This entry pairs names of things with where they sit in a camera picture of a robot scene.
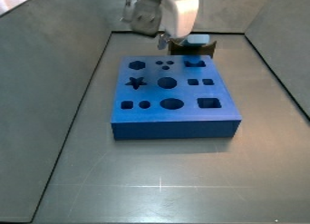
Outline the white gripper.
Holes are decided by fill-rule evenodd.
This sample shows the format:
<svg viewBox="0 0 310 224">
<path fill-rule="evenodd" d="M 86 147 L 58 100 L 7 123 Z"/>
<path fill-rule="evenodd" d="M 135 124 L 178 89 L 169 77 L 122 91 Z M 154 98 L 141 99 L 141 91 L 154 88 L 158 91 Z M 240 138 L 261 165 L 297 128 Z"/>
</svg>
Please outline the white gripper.
<svg viewBox="0 0 310 224">
<path fill-rule="evenodd" d="M 200 0 L 162 0 L 162 34 L 158 49 L 164 50 L 173 38 L 188 36 L 193 30 L 200 11 Z"/>
</svg>

